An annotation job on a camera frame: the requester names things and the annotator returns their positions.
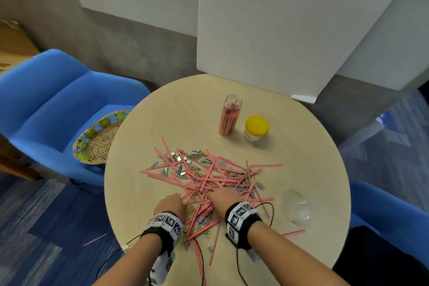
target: label on jar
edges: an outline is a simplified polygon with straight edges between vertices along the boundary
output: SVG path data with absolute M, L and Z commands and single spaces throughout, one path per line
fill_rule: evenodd
M 246 138 L 248 141 L 258 141 L 260 138 L 260 137 L 251 135 L 250 133 L 247 132 L 246 129 L 244 129 L 243 137 Z

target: person's left arm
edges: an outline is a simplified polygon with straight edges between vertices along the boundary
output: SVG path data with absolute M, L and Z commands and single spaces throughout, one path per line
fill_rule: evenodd
M 174 213 L 182 222 L 186 219 L 186 205 L 177 193 L 162 199 L 155 207 L 154 215 L 167 211 Z M 93 286 L 144 285 L 161 249 L 162 241 L 158 235 L 143 235 Z

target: patterned carpet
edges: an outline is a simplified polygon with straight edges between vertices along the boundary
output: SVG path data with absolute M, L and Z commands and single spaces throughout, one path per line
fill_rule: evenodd
M 384 130 L 342 152 L 349 178 L 429 211 L 428 105 L 415 92 L 386 113 L 384 123 Z M 36 169 L 47 179 L 0 176 L 0 286 L 91 285 L 101 263 L 119 248 L 103 189 L 73 186 Z

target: person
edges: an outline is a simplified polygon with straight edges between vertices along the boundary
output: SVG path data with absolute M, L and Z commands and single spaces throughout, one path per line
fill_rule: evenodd
M 207 193 L 219 217 L 243 198 L 235 188 L 219 187 Z M 186 221 L 186 205 L 179 194 L 162 199 L 154 209 L 154 215 L 174 213 Z M 260 256 L 281 286 L 346 286 L 340 276 L 313 256 L 277 233 L 262 221 L 253 223 L 247 241 Z M 161 238 L 146 234 L 93 286 L 141 286 L 144 285 L 162 248 Z

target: blue armchair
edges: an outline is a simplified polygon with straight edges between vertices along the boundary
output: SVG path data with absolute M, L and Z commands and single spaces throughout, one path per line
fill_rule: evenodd
M 48 50 L 0 77 L 0 133 L 46 167 L 102 186 L 104 166 L 78 161 L 74 141 L 103 116 L 132 110 L 149 94 L 136 80 L 90 71 L 64 52 Z
M 429 213 L 363 181 L 350 191 L 350 228 L 367 226 L 429 268 Z

